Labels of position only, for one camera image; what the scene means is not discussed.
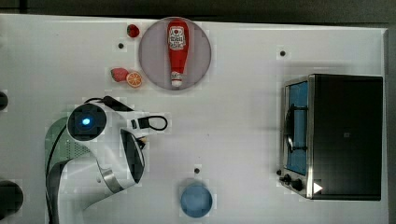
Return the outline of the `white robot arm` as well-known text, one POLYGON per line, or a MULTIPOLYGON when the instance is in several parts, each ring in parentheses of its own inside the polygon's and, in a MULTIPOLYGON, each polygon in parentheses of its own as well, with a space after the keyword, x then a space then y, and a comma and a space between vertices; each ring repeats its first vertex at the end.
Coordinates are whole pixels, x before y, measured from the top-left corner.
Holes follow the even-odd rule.
POLYGON ((82 224, 85 209, 140 182, 145 170, 142 112, 98 103, 75 108, 64 131, 90 153, 53 165, 46 176, 50 224, 82 224))

